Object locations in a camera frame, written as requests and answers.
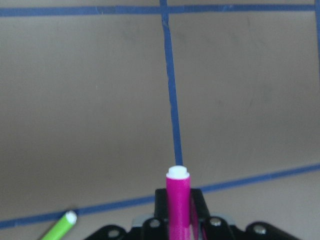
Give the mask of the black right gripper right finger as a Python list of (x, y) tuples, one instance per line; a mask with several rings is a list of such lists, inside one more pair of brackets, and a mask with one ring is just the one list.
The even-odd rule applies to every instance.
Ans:
[(204, 195), (200, 189), (190, 191), (190, 222), (192, 225), (200, 225), (210, 217)]

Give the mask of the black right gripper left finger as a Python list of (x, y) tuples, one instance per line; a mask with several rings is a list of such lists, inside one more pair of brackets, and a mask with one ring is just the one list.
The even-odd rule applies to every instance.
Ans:
[(154, 217), (162, 220), (166, 224), (169, 222), (167, 190), (165, 188), (155, 190)]

